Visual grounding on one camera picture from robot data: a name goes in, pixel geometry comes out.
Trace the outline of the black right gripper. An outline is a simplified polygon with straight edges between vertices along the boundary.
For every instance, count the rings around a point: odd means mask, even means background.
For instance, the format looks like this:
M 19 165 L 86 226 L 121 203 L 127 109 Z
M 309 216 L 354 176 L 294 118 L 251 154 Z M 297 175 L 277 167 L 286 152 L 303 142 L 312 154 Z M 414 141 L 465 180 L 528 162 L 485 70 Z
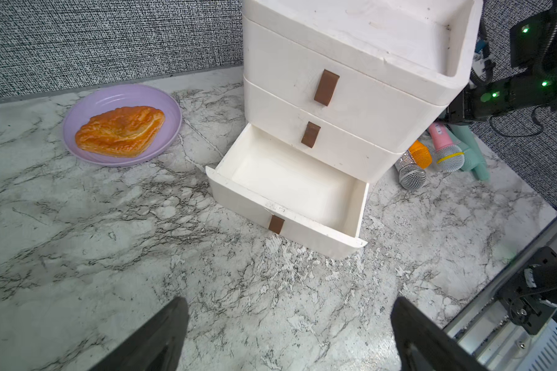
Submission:
M 505 114 L 505 79 L 475 88 L 466 87 L 447 108 L 447 122 L 466 125 Z

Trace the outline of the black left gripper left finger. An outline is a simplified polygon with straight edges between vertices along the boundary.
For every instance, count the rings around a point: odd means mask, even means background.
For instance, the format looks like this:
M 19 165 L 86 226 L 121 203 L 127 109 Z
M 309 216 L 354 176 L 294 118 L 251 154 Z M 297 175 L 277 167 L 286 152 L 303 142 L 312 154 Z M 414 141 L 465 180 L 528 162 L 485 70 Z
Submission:
M 187 300 L 174 298 L 92 369 L 175 371 L 189 318 Z

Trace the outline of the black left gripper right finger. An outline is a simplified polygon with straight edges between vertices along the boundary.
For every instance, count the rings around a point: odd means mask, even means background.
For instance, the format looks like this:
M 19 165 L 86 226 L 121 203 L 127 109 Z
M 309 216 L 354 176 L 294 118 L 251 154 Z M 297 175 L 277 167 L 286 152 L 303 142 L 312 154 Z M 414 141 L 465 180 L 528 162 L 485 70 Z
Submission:
M 394 302 L 390 321 L 402 370 L 486 371 L 405 297 Z

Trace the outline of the mint green tube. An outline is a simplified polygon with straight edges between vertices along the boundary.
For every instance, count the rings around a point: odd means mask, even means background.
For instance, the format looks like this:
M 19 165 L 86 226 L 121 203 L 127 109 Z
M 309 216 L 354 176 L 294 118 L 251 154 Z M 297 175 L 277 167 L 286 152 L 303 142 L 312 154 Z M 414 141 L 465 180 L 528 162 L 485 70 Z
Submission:
M 488 166 L 475 136 L 468 125 L 449 125 L 448 133 L 452 141 L 463 151 L 465 163 L 463 172 L 472 173 L 477 180 L 486 182 L 490 178 Z

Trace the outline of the pink microphone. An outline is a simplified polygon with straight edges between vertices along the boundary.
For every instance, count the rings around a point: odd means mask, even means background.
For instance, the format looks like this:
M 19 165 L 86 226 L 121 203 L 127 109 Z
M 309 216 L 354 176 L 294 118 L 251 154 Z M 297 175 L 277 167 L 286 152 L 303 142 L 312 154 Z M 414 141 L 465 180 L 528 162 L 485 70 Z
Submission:
M 465 153 L 451 140 L 445 126 L 434 122 L 428 132 L 434 144 L 434 160 L 440 170 L 446 173 L 458 171 L 465 163 Z

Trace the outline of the orange microphone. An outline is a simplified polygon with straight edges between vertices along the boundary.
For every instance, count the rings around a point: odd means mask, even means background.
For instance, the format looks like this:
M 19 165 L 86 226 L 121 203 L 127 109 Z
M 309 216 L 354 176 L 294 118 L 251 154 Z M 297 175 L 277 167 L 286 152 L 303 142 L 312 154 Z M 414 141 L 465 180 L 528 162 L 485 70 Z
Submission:
M 414 162 L 422 169 L 428 168 L 433 162 L 429 148 L 419 140 L 415 141 L 408 151 Z

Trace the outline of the glittery silver microphone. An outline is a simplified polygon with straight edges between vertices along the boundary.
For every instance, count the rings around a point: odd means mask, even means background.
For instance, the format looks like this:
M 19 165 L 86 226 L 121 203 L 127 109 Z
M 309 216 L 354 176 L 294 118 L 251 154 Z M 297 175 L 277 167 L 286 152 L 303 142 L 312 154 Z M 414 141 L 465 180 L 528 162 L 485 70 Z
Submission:
M 400 185 L 408 191 L 414 191 L 424 186 L 427 180 L 426 172 L 414 161 L 411 153 L 405 151 L 394 164 L 398 171 Z

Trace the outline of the white bottom drawer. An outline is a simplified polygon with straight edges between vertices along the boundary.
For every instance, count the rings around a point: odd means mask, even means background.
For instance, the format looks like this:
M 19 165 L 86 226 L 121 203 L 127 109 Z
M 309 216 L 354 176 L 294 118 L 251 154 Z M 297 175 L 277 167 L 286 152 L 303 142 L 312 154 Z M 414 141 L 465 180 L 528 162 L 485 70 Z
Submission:
M 223 207 L 332 259 L 363 250 L 369 185 L 247 125 L 216 168 L 206 168 Z

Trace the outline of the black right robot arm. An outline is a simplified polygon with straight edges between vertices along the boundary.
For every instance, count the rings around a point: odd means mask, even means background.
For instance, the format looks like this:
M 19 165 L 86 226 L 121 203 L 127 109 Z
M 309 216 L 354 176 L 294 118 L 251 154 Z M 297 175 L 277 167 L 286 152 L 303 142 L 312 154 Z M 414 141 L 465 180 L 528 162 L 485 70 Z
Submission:
M 557 1 L 510 29 L 511 65 L 522 72 L 474 89 L 448 106 L 448 124 L 485 122 L 524 108 L 557 110 Z

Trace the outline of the white three-drawer storage unit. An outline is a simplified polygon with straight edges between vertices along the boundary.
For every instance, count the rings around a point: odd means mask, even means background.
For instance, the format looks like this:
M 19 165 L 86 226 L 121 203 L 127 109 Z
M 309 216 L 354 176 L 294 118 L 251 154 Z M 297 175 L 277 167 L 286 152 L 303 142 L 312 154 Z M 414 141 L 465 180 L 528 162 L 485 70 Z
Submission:
M 375 182 L 468 84 L 480 1 L 245 1 L 249 124 Z

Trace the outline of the orange pastry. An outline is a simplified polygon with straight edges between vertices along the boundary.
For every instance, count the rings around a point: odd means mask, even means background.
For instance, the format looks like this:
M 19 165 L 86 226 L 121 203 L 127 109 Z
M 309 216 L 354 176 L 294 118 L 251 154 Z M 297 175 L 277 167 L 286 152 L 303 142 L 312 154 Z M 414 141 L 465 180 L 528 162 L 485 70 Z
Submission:
M 150 147 L 165 123 L 163 111 L 150 106 L 122 107 L 91 117 L 75 134 L 81 150 L 134 158 Z

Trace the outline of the purple plastic plate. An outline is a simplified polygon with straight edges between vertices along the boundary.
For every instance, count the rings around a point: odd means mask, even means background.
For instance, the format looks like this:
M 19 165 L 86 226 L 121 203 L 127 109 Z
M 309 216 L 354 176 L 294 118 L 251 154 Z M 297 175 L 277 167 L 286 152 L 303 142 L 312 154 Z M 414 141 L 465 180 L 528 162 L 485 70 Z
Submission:
M 91 117 L 116 108 L 150 106 L 165 114 L 165 122 L 153 143 L 144 153 L 134 158 L 115 158 L 80 149 L 75 143 L 76 132 Z M 62 122 L 62 137 L 67 150 L 76 158 L 95 165 L 127 167 L 154 159 L 164 153 L 178 136 L 183 122 L 179 104 L 166 92 L 143 84 L 106 87 L 89 94 L 68 111 Z

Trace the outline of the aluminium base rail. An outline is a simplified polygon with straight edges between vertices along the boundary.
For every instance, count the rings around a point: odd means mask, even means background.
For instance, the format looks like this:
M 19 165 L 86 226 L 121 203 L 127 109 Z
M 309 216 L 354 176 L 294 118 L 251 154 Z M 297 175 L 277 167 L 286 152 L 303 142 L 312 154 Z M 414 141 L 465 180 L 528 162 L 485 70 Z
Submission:
M 487 370 L 557 370 L 557 218 L 444 331 Z

